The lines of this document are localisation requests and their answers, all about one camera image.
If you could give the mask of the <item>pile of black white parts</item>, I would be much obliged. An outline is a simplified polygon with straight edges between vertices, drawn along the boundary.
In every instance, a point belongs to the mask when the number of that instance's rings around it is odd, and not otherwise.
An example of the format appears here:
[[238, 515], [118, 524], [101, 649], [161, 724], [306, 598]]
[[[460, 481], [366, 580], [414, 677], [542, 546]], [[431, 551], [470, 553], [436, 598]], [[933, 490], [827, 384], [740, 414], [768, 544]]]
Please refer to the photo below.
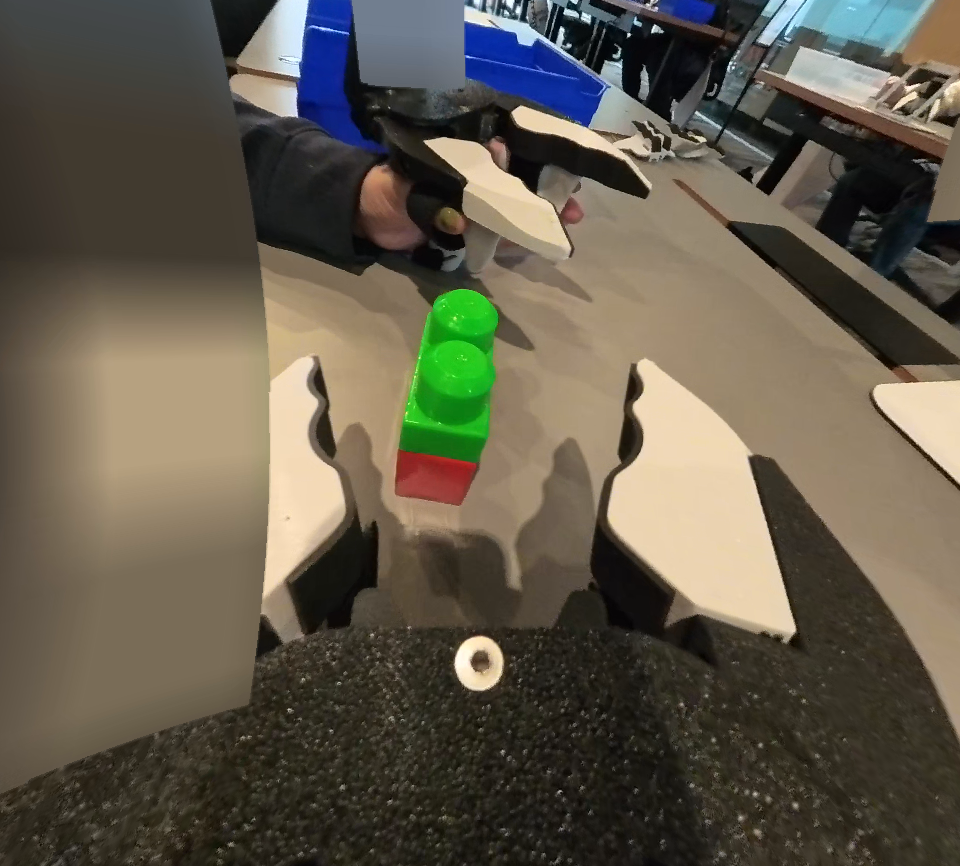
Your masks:
[[634, 160], [651, 164], [672, 159], [696, 160], [713, 152], [707, 138], [697, 131], [672, 123], [662, 129], [647, 120], [633, 120], [631, 124], [633, 135], [620, 138], [613, 145]]

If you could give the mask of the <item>green two-stud block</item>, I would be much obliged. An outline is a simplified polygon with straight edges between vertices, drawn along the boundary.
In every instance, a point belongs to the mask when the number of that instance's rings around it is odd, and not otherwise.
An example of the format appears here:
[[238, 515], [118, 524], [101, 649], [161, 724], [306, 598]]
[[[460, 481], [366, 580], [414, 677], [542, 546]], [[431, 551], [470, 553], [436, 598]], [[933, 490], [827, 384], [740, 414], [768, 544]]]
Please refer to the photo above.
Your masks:
[[499, 313], [467, 288], [434, 302], [399, 433], [401, 452], [477, 465], [489, 439]]

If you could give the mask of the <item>small blue bin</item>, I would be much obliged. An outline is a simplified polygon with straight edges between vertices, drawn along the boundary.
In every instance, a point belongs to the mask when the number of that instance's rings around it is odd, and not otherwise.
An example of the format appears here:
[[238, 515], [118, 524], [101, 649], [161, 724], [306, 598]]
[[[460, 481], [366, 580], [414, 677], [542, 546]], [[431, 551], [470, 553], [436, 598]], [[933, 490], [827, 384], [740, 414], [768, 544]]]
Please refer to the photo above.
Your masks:
[[714, 19], [716, 5], [704, 0], [628, 0], [645, 9], [663, 13], [677, 20], [708, 25]]

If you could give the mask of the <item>black mat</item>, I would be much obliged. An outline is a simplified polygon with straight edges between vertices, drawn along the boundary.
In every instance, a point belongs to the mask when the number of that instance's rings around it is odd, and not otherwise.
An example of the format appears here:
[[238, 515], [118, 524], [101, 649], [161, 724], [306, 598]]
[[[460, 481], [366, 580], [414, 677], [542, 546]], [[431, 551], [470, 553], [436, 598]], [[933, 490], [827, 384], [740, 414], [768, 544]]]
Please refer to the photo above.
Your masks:
[[889, 368], [958, 365], [956, 351], [940, 344], [789, 230], [774, 224], [739, 222], [730, 223], [728, 229]]

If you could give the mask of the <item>instruction sheet on stand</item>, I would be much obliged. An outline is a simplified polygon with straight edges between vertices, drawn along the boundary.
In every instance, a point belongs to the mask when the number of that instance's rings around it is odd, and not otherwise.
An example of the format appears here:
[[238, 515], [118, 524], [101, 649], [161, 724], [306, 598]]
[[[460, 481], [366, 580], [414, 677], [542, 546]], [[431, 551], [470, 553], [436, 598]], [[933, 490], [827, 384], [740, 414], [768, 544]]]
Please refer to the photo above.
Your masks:
[[959, 382], [897, 382], [873, 388], [879, 414], [959, 485]]

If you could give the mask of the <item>person's left hand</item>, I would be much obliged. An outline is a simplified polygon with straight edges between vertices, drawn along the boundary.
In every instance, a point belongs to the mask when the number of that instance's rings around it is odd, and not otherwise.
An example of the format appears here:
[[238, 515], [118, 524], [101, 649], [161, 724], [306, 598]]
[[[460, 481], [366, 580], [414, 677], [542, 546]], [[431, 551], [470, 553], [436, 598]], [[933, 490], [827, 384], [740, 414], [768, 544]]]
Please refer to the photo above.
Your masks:
[[[511, 157], [502, 139], [489, 140], [486, 150], [499, 168], [508, 169]], [[430, 237], [407, 214], [411, 190], [412, 184], [389, 165], [374, 167], [362, 183], [354, 234], [390, 253], [412, 254], [425, 246]], [[567, 227], [581, 223], [584, 216], [575, 196], [567, 200], [560, 213]], [[462, 236], [467, 227], [467, 219], [453, 208], [444, 207], [434, 215], [434, 229], [439, 233]]]

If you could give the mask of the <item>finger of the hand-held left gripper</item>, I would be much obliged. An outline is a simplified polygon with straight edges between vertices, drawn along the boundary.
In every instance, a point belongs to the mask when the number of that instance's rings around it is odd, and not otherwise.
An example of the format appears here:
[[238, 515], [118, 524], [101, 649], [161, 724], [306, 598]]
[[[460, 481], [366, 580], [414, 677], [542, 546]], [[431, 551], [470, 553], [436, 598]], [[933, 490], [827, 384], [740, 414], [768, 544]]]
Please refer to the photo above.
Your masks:
[[638, 200], [652, 192], [639, 168], [599, 133], [528, 105], [509, 114], [509, 173], [559, 218], [583, 180]]
[[562, 220], [577, 178], [548, 165], [539, 176], [545, 195], [500, 169], [483, 145], [460, 139], [434, 138], [425, 143], [434, 158], [464, 181], [462, 213], [464, 265], [473, 276], [492, 263], [502, 240], [553, 263], [569, 260], [573, 245]]

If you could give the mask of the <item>red two-stud block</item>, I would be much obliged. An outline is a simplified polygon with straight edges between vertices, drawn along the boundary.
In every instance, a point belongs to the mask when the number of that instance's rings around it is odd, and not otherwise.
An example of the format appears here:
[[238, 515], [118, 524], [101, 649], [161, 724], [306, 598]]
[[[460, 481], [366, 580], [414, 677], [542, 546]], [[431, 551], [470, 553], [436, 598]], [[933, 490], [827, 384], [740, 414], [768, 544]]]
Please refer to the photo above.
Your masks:
[[397, 497], [454, 507], [464, 503], [478, 472], [477, 463], [405, 450], [397, 452], [395, 465]]

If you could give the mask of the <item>long wooden table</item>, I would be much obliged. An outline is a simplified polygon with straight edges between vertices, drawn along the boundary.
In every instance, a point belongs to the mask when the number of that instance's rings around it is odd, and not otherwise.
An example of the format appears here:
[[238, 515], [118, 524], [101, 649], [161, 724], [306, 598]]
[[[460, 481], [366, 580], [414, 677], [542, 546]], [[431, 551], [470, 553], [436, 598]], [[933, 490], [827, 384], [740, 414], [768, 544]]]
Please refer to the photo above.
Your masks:
[[871, 168], [900, 187], [906, 186], [912, 175], [912, 159], [942, 163], [947, 156], [950, 132], [942, 135], [888, 110], [855, 103], [767, 69], [760, 70], [756, 80], [775, 91], [765, 119], [789, 132], [756, 184], [767, 196], [784, 182], [810, 143]]

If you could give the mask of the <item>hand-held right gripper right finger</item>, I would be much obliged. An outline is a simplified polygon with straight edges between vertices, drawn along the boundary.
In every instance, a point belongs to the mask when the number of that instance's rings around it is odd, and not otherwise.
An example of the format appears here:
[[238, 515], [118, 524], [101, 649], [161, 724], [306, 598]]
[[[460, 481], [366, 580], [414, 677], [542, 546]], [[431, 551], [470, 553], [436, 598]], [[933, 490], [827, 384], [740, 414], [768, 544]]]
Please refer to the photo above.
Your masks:
[[798, 636], [749, 447], [647, 358], [630, 368], [591, 576], [615, 627], [665, 640], [705, 620], [782, 645]]

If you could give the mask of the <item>person's left forearm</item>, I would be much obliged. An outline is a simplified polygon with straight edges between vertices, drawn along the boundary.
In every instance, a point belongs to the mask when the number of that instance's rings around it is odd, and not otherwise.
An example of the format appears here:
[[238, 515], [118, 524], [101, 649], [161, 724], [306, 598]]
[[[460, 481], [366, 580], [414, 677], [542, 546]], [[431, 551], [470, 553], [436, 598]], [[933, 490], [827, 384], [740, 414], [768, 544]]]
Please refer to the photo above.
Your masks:
[[380, 160], [314, 123], [232, 93], [257, 241], [341, 268], [378, 248], [357, 233], [362, 187]]

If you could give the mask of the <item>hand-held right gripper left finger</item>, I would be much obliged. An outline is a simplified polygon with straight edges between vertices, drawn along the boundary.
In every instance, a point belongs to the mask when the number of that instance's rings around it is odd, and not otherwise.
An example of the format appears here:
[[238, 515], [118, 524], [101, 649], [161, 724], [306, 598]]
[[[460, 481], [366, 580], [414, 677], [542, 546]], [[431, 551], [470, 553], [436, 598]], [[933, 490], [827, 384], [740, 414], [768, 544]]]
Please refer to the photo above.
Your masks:
[[377, 531], [359, 516], [336, 459], [321, 361], [306, 355], [270, 381], [270, 490], [261, 634], [298, 641], [349, 625], [376, 583]]

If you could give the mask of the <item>blue plastic bin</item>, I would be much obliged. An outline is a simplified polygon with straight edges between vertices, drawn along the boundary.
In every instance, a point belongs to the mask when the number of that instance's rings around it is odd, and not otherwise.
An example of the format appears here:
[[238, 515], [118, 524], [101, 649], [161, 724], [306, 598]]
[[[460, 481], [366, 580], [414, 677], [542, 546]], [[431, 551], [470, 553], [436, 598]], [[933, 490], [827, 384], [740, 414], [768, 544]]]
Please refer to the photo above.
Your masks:
[[[297, 113], [333, 139], [383, 154], [354, 124], [344, 92], [352, 0], [309, 0], [297, 83]], [[465, 76], [498, 92], [528, 99], [585, 127], [608, 84], [555, 45], [524, 44], [497, 25], [467, 21]]]

